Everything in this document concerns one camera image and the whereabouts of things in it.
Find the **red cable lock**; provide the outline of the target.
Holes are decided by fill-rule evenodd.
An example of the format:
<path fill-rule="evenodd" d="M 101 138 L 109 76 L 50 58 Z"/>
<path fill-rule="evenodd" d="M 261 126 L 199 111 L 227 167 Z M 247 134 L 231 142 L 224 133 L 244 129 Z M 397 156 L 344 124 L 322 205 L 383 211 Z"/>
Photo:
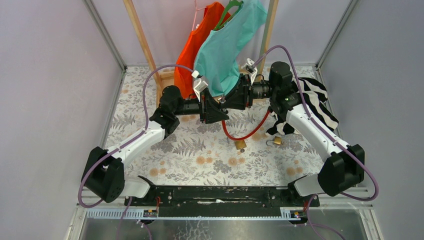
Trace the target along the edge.
<path fill-rule="evenodd" d="M 225 120 L 227 132 L 233 138 L 247 136 L 260 125 L 268 107 L 268 99 L 255 99 L 253 105 L 244 110 L 228 109 L 229 119 Z"/>

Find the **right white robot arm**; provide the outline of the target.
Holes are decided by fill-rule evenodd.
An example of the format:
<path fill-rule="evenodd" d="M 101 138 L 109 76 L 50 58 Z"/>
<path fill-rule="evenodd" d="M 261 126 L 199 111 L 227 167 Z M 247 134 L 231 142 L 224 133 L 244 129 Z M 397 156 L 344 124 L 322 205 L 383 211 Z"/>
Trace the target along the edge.
<path fill-rule="evenodd" d="M 310 77 L 296 77 L 288 63 L 274 62 L 268 80 L 252 82 L 251 76 L 239 79 L 253 97 L 270 100 L 270 112 L 276 115 L 269 134 L 300 134 L 316 150 L 323 161 L 319 173 L 300 177 L 287 185 L 287 201 L 301 205 L 307 196 L 325 193 L 344 194 L 365 178 L 365 151 L 334 134 L 338 120 L 325 107 L 326 87 Z"/>

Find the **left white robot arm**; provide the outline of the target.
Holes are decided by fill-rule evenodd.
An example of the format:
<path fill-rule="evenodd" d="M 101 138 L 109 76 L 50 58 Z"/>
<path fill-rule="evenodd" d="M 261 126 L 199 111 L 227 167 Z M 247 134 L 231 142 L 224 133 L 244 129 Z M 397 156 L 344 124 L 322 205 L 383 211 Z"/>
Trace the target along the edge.
<path fill-rule="evenodd" d="M 78 191 L 80 205 L 87 207 L 82 200 L 83 188 L 91 190 L 101 202 L 133 197 L 144 206 L 152 204 L 155 192 L 151 183 L 142 177 L 126 177 L 126 168 L 137 156 L 171 135 L 180 124 L 179 115 L 198 114 L 205 123 L 211 122 L 209 117 L 217 121 L 227 119 L 227 111 L 222 109 L 224 102 L 224 96 L 212 97 L 207 88 L 196 99 L 186 100 L 177 86 L 165 87 L 159 106 L 145 127 L 110 149 L 95 147 L 90 152 Z"/>

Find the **large brass padlock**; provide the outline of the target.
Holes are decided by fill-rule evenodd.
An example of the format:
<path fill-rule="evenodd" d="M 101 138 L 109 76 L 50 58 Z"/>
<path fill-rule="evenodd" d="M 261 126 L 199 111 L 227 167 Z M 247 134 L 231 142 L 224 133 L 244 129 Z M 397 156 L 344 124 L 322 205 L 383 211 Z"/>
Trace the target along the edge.
<path fill-rule="evenodd" d="M 244 140 L 236 140 L 234 141 L 234 145 L 236 150 L 239 151 L 240 153 L 244 153 L 247 147 L 247 144 Z"/>

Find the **teal shirt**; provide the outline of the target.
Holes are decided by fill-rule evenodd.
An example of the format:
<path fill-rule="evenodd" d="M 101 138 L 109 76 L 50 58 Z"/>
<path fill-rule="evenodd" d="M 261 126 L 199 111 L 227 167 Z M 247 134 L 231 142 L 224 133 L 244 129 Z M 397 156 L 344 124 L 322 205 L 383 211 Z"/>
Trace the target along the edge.
<path fill-rule="evenodd" d="M 212 30 L 198 50 L 194 70 L 206 78 L 213 97 L 228 94 L 239 79 L 237 57 L 265 24 L 267 10 L 259 0 L 245 1 L 222 28 Z"/>

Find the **floral table mat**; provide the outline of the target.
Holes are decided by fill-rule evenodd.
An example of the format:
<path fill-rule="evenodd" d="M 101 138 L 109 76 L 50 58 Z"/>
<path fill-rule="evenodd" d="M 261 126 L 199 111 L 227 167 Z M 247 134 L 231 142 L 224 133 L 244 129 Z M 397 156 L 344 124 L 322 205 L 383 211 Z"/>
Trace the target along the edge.
<path fill-rule="evenodd" d="M 179 117 L 165 140 L 141 153 L 125 169 L 128 177 L 146 177 L 157 185 L 285 186 L 318 173 L 323 162 L 301 135 L 282 136 L 282 145 L 267 146 L 275 119 L 264 117 L 245 137 L 240 153 L 220 123 L 203 124 L 197 115 Z"/>

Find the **wooden clothes rack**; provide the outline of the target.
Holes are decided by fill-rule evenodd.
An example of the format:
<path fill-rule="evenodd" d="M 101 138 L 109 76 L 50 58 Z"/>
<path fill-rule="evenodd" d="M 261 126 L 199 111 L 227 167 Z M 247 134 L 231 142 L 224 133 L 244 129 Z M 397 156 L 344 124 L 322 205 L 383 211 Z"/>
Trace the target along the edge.
<path fill-rule="evenodd" d="M 141 46 L 147 65 L 149 66 L 149 69 L 151 71 L 154 71 L 157 68 L 157 66 L 155 64 L 153 55 L 149 48 L 148 41 L 143 31 L 134 3 L 131 0 L 123 0 L 123 3 L 126 8 L 128 17 L 131 21 L 131 24 L 134 28 L 138 42 Z M 267 10 L 267 18 L 264 25 L 264 31 L 263 31 L 263 36 L 262 36 L 262 41 L 260 46 L 260 52 L 259 52 L 260 55 L 263 55 L 269 49 L 269 44 L 272 37 L 278 4 L 279 4 L 278 0 L 271 0 L 269 2 L 268 10 Z M 156 83 L 156 103 L 158 104 L 160 97 L 162 96 L 163 89 L 174 83 L 174 72 L 171 70 L 162 71 L 162 72 L 157 71 L 156 73 L 153 74 L 153 79 Z"/>

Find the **small brass padlock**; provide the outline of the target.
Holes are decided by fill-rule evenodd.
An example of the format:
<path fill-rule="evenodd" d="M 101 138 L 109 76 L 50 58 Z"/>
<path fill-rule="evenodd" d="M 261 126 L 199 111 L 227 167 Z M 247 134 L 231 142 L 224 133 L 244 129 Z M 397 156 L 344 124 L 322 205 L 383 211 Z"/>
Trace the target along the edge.
<path fill-rule="evenodd" d="M 275 136 L 273 139 L 270 139 L 270 140 L 267 140 L 266 141 L 266 145 L 267 146 L 280 146 L 280 145 L 282 145 L 284 142 L 283 142 L 283 140 L 282 140 L 282 138 L 281 137 L 279 137 L 279 136 Z"/>

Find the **black white striped cloth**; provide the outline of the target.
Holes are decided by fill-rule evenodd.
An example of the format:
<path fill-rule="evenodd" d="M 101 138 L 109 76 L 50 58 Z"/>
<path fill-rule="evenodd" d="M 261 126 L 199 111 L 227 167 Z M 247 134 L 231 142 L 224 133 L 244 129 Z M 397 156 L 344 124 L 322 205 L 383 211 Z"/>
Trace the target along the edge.
<path fill-rule="evenodd" d="M 334 131 L 338 127 L 339 121 L 324 105 L 328 100 L 326 87 L 316 79 L 310 77 L 301 77 L 299 79 L 299 83 L 300 87 L 298 87 L 295 79 L 292 80 L 293 90 L 296 91 L 297 94 L 303 93 L 304 100 L 312 113 L 318 117 L 318 119 L 324 123 L 327 128 Z M 267 136 L 274 136 L 276 134 L 280 134 L 282 136 L 300 134 L 297 129 L 293 128 L 273 111 L 270 112 L 270 115 L 275 119 L 275 122 L 271 128 L 266 130 L 265 134 Z"/>

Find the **orange shirt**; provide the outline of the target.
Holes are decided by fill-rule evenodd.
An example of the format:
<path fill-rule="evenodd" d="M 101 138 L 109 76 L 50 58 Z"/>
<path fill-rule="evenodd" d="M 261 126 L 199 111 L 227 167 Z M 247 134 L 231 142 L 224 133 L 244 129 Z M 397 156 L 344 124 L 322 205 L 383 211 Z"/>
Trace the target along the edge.
<path fill-rule="evenodd" d="M 194 68 L 195 58 L 201 45 L 215 28 L 224 10 L 224 6 L 215 1 L 207 6 L 203 11 L 197 13 L 196 26 L 191 31 L 184 48 L 182 49 L 176 64 L 189 69 Z M 194 93 L 192 84 L 192 73 L 185 68 L 176 67 L 173 74 L 173 84 L 177 86 L 184 99 Z"/>

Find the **green clothes hanger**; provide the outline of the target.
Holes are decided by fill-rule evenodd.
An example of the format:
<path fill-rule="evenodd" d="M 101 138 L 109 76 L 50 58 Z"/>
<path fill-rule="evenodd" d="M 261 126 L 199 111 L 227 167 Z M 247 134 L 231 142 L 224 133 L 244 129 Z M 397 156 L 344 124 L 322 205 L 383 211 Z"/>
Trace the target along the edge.
<path fill-rule="evenodd" d="M 225 6 L 222 15 L 214 27 L 214 31 L 218 31 L 222 29 L 233 17 L 236 15 L 243 7 L 244 1 L 243 0 L 230 0 L 228 4 Z M 237 7 L 236 11 L 233 15 L 231 15 L 229 12 L 232 8 Z"/>

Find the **pink clothes hanger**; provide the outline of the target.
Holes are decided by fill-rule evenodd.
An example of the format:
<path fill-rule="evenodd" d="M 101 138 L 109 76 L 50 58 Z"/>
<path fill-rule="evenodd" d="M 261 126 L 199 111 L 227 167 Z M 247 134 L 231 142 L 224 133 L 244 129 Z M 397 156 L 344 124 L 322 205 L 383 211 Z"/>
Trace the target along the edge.
<path fill-rule="evenodd" d="M 194 11 L 194 17 L 193 17 L 193 21 L 192 21 L 192 28 L 191 28 L 192 31 L 194 31 L 195 27 L 196 27 L 196 20 L 197 20 L 198 12 L 201 12 L 205 9 L 205 7 L 201 7 L 201 8 L 198 7 L 198 1 L 197 0 L 194 0 L 193 2 L 194 2 L 195 11 Z"/>

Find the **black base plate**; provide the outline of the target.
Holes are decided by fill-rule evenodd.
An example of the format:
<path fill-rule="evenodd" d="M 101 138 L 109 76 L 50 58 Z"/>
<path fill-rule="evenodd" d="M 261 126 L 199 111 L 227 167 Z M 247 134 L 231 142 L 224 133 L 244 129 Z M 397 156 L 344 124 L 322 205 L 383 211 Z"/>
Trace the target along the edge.
<path fill-rule="evenodd" d="M 318 207 L 318 197 L 298 196 L 275 186 L 154 185 L 142 197 L 126 200 L 132 207 L 152 207 L 159 217 L 281 217 L 283 208 Z"/>

